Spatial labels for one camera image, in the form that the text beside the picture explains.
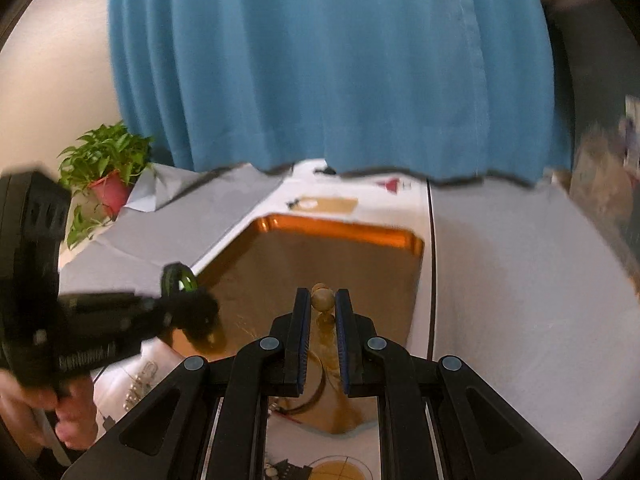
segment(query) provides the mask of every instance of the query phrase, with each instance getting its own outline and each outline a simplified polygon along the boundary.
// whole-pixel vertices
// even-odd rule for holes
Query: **triangular cutout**
[[[168,390],[122,432],[120,443],[151,456],[158,454],[179,399],[180,390]]]
[[[478,424],[484,447],[490,454],[500,453],[522,442],[520,433],[476,389],[466,390],[466,400]]]

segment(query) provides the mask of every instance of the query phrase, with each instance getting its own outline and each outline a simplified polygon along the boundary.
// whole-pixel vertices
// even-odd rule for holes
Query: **blue curtain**
[[[568,166],[539,0],[110,0],[122,116],[159,162],[439,180]]]

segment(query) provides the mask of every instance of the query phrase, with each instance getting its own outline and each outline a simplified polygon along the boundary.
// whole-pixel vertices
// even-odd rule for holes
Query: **potted plant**
[[[108,217],[116,218],[127,203],[135,181],[148,163],[151,138],[130,133],[120,121],[111,126],[102,124],[77,140],[80,146],[69,146],[59,156],[60,184],[73,192],[93,192],[104,207]],[[74,219],[67,237],[67,245],[73,248],[102,225],[96,219],[85,218],[82,206],[74,209]]]

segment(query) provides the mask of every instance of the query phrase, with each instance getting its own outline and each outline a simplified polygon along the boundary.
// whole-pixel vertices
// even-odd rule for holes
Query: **beige wall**
[[[0,171],[58,153],[120,119],[107,42],[107,0],[34,0],[0,51]]]

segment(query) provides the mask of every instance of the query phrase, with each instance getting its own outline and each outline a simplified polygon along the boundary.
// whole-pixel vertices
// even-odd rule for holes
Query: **red plant pot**
[[[111,218],[116,218],[122,206],[127,203],[132,189],[125,186],[118,170],[111,171],[110,174],[92,182],[88,187]]]

